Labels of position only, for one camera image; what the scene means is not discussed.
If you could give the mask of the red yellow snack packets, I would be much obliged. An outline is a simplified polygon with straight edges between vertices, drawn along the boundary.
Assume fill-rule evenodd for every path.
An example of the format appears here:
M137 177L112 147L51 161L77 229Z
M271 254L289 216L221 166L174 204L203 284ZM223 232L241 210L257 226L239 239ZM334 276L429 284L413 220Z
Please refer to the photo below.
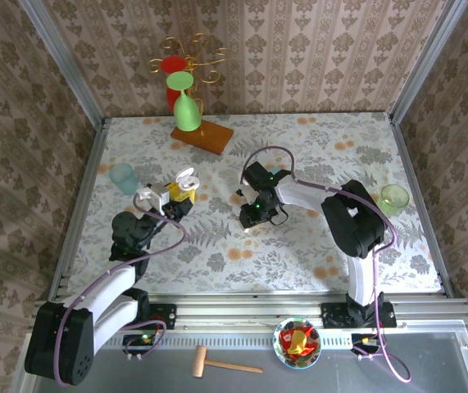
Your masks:
M317 347L314 336L315 329L309 323L296 325L294 321L284 325L279 334L279 343L285 354L293 361L311 354Z

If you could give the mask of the green plastic tumbler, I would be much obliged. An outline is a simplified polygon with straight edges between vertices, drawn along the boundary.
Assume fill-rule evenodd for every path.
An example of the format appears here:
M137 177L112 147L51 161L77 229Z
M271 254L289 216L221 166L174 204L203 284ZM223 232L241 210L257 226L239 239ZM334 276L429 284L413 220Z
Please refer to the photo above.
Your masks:
M388 217L394 216L404 209L410 201L409 192L397 184L389 184L382 188L378 207Z

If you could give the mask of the small wooden mallet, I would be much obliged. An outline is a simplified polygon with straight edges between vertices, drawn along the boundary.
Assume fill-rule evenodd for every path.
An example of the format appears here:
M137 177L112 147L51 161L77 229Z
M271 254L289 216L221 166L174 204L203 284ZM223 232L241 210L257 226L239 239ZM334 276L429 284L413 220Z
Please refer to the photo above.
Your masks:
M193 361L192 376L197 377L197 378L202 377L206 366L210 366L214 368L224 368L224 369L246 372L246 373L257 373L257 374L263 373L263 369L259 367L209 360L207 358L207 348L205 346L197 346L196 351L195 351L194 361Z

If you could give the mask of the green wine glass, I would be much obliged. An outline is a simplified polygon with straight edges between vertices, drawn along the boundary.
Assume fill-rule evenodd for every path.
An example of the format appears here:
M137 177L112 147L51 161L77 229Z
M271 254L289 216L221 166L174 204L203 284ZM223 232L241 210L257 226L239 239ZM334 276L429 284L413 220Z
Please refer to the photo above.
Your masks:
M179 91L174 104L174 117L178 129L192 132L201 125L201 112L198 104L186 91L193 86L194 78L187 71L177 71L168 76L167 87Z

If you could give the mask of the patterned bowl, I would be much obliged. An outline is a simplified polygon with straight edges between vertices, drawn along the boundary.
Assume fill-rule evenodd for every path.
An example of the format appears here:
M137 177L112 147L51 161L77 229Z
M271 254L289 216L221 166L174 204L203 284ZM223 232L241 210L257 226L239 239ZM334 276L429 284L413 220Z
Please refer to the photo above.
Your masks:
M279 343L279 334L284 329L284 325L291 321L294 321L296 325L299 325L300 323L309 323L314 327L312 323L310 323L307 319L302 318L302 317L286 318L282 322L280 322L275 328L273 336L272 336L272 346L273 346L273 349L277 358L284 365L286 365L289 368L296 369L296 370L305 370L313 366L316 363L316 361L319 359L320 350L321 350L320 335L317 329L314 327L315 332L314 332L313 337L316 339L316 343L318 344L318 347L311 354L304 356L304 357L300 357L296 361L293 361L285 354L281 344Z

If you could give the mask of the aluminium table side rail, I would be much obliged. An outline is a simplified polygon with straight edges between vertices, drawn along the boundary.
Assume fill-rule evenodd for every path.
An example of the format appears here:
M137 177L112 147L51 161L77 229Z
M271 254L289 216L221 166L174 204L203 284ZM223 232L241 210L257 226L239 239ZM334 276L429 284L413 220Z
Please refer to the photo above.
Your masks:
M72 210L72 216L58 258L56 272L50 286L48 294L48 300L50 301L57 300L66 294L70 268L75 262L76 252L80 243L93 185L97 177L110 124L111 119L104 119L102 125L95 133L74 209Z
M393 119L391 115L387 115L387 119L390 123L393 132L393 137L398 147L398 152L403 163L403 167L407 176L407 181L410 185L412 199L420 216L421 226L423 228L425 238L429 246L430 254L433 258L434 266L438 271L438 278L440 280L443 293L448 298L455 298L455 293L452 288L451 279L448 274L447 267L444 263L441 251L439 249L438 241L429 217L429 213L426 209L425 201L420 190L420 185L418 183L416 172L411 162L411 157L407 149L405 140L403 138L402 131L399 127L399 124Z

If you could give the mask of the white earbud charging case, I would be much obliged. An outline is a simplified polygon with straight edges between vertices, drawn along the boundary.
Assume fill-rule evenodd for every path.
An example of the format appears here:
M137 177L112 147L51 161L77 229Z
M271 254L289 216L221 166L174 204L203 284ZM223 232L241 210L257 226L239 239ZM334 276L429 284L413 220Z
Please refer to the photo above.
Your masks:
M200 180L194 175L194 167L182 169L175 177L175 182L181 192L190 192L197 190L200 186Z

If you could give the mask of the teal plastic tumbler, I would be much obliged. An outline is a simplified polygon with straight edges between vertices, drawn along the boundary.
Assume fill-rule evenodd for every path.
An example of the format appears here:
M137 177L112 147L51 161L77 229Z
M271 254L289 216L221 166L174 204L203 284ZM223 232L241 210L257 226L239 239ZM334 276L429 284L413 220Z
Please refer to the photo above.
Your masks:
M127 196L133 196L139 187L134 168L127 163L114 165L109 173L111 181Z

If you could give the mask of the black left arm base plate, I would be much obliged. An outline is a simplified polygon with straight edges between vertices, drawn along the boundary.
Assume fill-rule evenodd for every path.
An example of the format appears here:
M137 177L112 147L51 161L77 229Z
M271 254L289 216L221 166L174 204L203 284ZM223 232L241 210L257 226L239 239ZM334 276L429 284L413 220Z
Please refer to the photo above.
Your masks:
M127 330L129 326L147 321L163 321L168 329L175 328L177 316L176 306L173 304L150 304L146 308L136 300L114 302L94 324L96 328L109 328L113 332Z

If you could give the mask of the grey metal shelf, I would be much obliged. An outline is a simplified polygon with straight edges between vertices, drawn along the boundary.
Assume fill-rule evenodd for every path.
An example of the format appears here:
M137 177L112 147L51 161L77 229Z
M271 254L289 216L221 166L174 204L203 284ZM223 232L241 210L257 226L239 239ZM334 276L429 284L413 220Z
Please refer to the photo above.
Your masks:
M400 382L383 358L358 358L350 350L323 349L305 370L284 365L270 333L172 332L144 360L128 360L122 336L96 355L78 386L61 388L25 372L20 364L9 393L468 393L468 330L456 327L401 330L388 335L393 364L405 364L411 382ZM206 366L192 376L197 346L209 360L263 369L262 374Z

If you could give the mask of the aluminium upright frame post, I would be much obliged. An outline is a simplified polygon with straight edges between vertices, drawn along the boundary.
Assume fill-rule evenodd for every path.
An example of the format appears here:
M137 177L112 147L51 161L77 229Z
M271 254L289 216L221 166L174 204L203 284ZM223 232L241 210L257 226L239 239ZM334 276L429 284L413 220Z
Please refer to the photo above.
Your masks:
M434 63L442 52L457 23L463 16L468 0L447 0L429 37L409 74L389 117L393 124L400 124L421 90Z
M65 40L54 24L43 0L19 1L91 124L96 129L101 128L105 116L96 103L86 78L77 66L72 51L67 48Z

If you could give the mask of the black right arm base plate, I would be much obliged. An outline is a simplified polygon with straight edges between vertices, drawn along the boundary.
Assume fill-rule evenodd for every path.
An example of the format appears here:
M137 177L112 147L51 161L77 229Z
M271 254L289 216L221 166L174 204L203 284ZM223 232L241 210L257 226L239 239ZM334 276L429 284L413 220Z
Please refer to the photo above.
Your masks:
M330 328L375 328L374 306L371 306L370 317L364 322L356 321L348 313L348 305L343 302L323 303L320 307L323 327ZM379 307L379 320L382 328L395 328L397 326L393 305L385 302Z

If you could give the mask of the red wine glass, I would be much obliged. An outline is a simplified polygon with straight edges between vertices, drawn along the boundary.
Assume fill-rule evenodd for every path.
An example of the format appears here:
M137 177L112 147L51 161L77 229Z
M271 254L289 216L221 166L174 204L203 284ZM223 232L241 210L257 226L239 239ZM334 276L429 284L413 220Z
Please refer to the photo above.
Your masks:
M175 72L186 71L187 61L181 56L168 56L161 61L161 70L168 75ZM170 111L174 110L175 102L180 96L179 90L166 88L166 100Z

